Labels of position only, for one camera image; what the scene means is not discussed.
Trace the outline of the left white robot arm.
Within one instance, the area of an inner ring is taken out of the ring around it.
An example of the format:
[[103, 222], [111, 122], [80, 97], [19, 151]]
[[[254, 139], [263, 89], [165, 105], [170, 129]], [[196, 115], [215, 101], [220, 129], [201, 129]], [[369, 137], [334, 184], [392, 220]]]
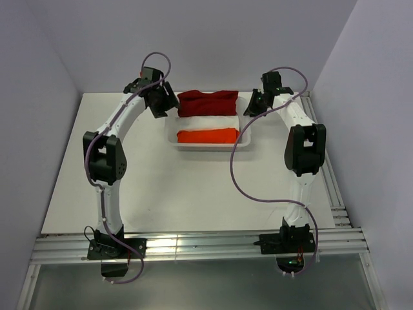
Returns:
[[167, 116], [179, 102], [170, 83], [162, 82], [142, 94], [124, 94], [115, 111], [95, 132], [83, 135], [84, 166], [89, 183], [98, 197], [98, 224], [92, 247], [111, 258], [128, 249], [120, 215], [119, 189], [126, 173], [123, 140], [134, 121], [149, 109], [155, 118]]

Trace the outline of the white plastic basket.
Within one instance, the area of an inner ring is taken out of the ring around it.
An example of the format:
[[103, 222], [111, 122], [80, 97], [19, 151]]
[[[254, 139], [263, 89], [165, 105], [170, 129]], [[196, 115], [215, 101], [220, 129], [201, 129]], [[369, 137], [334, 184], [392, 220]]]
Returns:
[[[244, 116], [243, 113], [248, 107], [248, 102], [251, 98], [251, 92], [240, 92], [236, 101], [236, 112], [238, 117], [239, 130], [242, 131], [250, 118]], [[168, 112], [165, 118], [164, 136], [166, 142], [173, 148], [179, 151], [223, 151], [230, 152], [233, 144], [228, 143], [178, 143], [177, 133], [179, 131], [177, 110]]]

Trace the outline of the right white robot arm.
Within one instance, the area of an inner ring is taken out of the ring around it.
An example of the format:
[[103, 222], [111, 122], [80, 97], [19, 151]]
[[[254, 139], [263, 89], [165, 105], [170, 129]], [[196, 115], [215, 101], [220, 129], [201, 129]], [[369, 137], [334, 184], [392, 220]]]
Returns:
[[281, 103], [276, 112], [289, 130], [284, 161], [292, 176], [292, 197], [265, 202], [288, 204], [279, 233], [279, 244], [288, 252], [295, 251], [301, 242], [314, 242], [307, 211], [312, 183], [325, 161], [327, 137], [326, 127], [308, 117], [293, 95], [289, 88], [283, 87], [266, 92], [254, 89], [244, 112], [245, 116], [258, 117], [268, 114], [275, 101]]

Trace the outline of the dark red t-shirt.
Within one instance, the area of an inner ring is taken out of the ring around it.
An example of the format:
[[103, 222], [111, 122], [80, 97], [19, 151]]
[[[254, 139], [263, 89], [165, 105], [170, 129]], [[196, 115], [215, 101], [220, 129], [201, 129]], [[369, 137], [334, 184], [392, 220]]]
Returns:
[[221, 90], [213, 93], [204, 93], [190, 90], [178, 94], [180, 107], [178, 116], [187, 118], [192, 116], [235, 116], [238, 91]]

